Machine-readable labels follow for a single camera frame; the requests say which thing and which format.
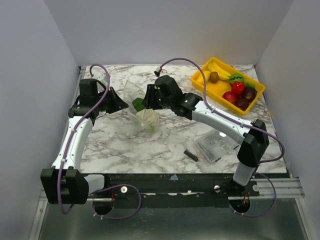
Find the dark purple toy fruit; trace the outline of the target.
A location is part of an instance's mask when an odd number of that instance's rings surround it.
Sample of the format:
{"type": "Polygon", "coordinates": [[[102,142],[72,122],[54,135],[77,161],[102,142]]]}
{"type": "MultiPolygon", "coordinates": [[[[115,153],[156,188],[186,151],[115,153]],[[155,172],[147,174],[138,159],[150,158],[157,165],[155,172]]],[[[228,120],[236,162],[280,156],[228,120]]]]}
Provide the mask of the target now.
{"type": "Polygon", "coordinates": [[[246,99],[248,102],[252,102],[256,96],[257,96],[257,90],[253,87],[246,87],[242,94],[241,94],[241,97],[243,99],[246,99]]]}

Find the white toy cauliflower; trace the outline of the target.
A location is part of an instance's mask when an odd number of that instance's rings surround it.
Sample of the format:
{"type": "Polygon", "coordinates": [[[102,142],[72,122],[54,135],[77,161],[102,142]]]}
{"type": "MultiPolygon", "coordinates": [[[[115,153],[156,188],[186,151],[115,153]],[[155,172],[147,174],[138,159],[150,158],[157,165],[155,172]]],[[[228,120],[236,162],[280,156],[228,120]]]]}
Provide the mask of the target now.
{"type": "Polygon", "coordinates": [[[141,129],[149,133],[155,133],[159,127],[159,117],[152,109],[144,109],[136,113],[141,129]]]}

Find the yellow toy banana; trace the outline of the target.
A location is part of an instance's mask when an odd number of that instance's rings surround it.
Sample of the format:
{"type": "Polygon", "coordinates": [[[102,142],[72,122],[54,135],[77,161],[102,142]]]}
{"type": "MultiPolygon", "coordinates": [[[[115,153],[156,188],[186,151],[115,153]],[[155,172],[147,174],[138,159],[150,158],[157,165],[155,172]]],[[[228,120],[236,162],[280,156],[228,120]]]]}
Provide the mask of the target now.
{"type": "Polygon", "coordinates": [[[214,61],[214,58],[212,57],[208,62],[208,70],[212,72],[216,72],[218,74],[218,77],[222,81],[228,81],[231,74],[227,72],[226,70],[223,70],[218,64],[214,61]]]}

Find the green toy bell pepper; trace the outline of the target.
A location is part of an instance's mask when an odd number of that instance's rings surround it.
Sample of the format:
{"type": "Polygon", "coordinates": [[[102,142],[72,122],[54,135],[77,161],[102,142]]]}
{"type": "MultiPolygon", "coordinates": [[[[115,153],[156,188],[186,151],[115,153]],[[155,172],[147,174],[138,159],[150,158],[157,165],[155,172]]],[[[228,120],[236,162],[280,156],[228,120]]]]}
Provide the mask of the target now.
{"type": "Polygon", "coordinates": [[[140,98],[140,97],[137,97],[135,98],[133,101],[132,101],[132,105],[134,107],[134,109],[137,111],[137,112],[140,112],[142,110],[145,109],[144,105],[143,105],[143,99],[140,98]]]}

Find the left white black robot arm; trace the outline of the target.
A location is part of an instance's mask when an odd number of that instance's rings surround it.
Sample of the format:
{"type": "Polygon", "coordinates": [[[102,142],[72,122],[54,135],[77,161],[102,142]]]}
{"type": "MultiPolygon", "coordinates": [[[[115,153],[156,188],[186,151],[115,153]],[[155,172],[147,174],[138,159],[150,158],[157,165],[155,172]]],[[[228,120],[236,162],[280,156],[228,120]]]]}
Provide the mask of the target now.
{"type": "Polygon", "coordinates": [[[101,174],[80,172],[81,159],[89,133],[101,112],[112,114],[129,106],[110,86],[105,78],[82,79],[79,95],[68,110],[68,126],[60,151],[49,169],[40,175],[42,186],[50,204],[81,205],[90,194],[104,198],[111,185],[101,174]]]}

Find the clear zip top bag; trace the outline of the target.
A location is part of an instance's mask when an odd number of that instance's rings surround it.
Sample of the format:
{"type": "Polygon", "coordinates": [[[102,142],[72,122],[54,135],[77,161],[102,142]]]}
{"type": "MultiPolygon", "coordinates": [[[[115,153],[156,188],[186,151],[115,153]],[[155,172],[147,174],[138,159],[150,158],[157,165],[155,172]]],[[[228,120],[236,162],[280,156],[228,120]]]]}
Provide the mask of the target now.
{"type": "Polygon", "coordinates": [[[133,124],[134,131],[145,136],[152,136],[158,131],[159,116],[155,110],[143,106],[145,95],[145,91],[137,84],[129,80],[125,82],[123,100],[128,104],[126,112],[133,124]]]}

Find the green toy watermelon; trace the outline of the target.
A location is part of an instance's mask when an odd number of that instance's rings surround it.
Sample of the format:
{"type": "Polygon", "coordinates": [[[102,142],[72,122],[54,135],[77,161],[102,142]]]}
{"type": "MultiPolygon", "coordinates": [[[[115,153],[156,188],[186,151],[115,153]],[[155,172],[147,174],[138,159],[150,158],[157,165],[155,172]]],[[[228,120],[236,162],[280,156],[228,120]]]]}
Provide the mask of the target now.
{"type": "Polygon", "coordinates": [[[229,83],[232,85],[234,82],[244,83],[245,78],[240,73],[234,73],[229,77],[229,83]]]}

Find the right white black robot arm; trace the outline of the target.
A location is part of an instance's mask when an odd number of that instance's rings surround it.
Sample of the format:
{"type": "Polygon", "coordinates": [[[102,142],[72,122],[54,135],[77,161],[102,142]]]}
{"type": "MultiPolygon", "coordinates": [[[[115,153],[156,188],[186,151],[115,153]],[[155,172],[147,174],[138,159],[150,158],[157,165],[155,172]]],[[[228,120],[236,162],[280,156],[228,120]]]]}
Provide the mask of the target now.
{"type": "Polygon", "coordinates": [[[247,192],[248,182],[269,146],[263,121],[257,119],[250,122],[213,108],[201,96],[182,92],[177,82],[168,75],[147,85],[142,104],[146,109],[169,109],[179,117],[208,125],[237,142],[240,146],[237,154],[239,164],[230,183],[230,191],[236,196],[247,192]]]}

